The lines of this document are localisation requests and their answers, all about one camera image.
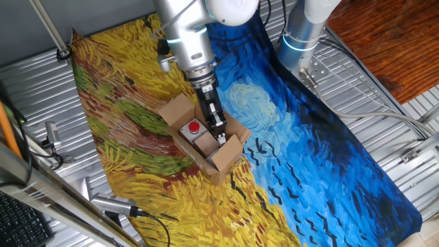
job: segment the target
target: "silver robot arm segment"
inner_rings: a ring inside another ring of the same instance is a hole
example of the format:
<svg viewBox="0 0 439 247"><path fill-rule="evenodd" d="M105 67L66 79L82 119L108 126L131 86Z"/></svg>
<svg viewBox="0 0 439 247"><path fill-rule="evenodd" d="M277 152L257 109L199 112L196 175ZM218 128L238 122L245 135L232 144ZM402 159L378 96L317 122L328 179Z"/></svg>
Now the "silver robot arm segment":
<svg viewBox="0 0 439 247"><path fill-rule="evenodd" d="M259 0L154 0L158 17L164 23L167 43L173 56L159 56L164 71L176 62L194 88L207 128L220 145L226 142L226 119L217 94L213 72L215 58L207 34L207 23L219 21L236 26L247 22Z"/></svg>
<svg viewBox="0 0 439 247"><path fill-rule="evenodd" d="M299 78L301 69L308 69L319 38L329 15L341 0L298 0L289 13L281 46L279 61Z"/></svg>

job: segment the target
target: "van gogh painting print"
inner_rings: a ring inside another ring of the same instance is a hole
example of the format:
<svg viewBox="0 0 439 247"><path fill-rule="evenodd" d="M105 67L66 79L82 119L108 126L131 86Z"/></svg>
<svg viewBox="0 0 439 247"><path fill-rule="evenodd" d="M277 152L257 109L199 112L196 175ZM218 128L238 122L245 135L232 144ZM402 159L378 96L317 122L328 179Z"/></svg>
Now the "van gogh painting print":
<svg viewBox="0 0 439 247"><path fill-rule="evenodd" d="M241 27L209 26L216 38L251 31L212 42L223 107L252 131L240 166L213 185L157 115L182 92L197 100L175 64L164 73L156 62L150 35L160 25L151 15L88 38L76 34L73 70L114 194L163 221L172 246L395 246L419 231L420 213L276 61L257 16ZM158 223L130 221L148 246L166 246Z"/></svg>

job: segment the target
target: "metal table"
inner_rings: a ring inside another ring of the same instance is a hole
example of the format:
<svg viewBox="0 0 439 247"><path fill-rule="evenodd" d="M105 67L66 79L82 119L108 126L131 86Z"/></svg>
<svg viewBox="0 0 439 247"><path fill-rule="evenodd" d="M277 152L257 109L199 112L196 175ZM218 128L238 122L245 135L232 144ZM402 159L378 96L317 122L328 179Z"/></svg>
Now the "metal table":
<svg viewBox="0 0 439 247"><path fill-rule="evenodd" d="M289 1L288 10L293 4L293 1ZM281 6L281 0L272 1L272 17L266 27L274 44L283 27ZM268 5L262 3L262 19L267 13ZM368 71L359 70L346 54L337 49L320 44L315 57L314 74L319 87L328 103L337 110L369 113L391 108L399 113L420 117L433 107L423 99L416 99L416 103L404 105L405 110L374 77L367 76ZM26 129L38 140L45 139L45 122L56 122L62 139L58 152L72 155L75 159L73 164L63 165L57 171L58 175L85 197L97 192L111 193L78 97L71 66L56 60L56 50L0 69L0 80L5 82L15 106L28 118ZM437 104L439 90L435 89L430 94ZM343 121L423 214L424 220L439 211L439 203L436 202L439 196L437 136L426 142L421 141L416 129L404 121L389 117ZM439 122L432 122L431 127L438 131ZM416 157L405 163L402 157L412 149ZM121 217L121 223L125 231L142 242L126 217ZM56 235L48 247L100 245L55 219L51 219L50 226Z"/></svg>

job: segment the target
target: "orange pole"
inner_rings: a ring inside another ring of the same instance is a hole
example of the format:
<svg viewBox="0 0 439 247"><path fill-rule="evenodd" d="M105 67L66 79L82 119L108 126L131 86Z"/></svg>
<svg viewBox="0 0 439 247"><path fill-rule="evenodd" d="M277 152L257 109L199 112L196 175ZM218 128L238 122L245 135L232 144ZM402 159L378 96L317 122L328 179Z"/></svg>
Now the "orange pole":
<svg viewBox="0 0 439 247"><path fill-rule="evenodd" d="M6 143L8 143L9 148L20 158L23 158L20 153L19 146L16 143L14 132L12 131L11 123L9 122L8 116L6 115L5 108L3 104L0 103L0 125L5 133Z"/></svg>

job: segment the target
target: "red button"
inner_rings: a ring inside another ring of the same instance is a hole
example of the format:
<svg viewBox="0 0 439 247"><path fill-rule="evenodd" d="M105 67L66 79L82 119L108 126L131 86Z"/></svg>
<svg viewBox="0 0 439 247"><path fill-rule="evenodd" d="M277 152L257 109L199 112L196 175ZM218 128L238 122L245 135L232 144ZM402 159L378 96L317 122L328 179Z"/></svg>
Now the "red button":
<svg viewBox="0 0 439 247"><path fill-rule="evenodd" d="M192 123L189 124L189 131L191 131L192 134L197 134L199 130L200 130L199 123L193 121Z"/></svg>

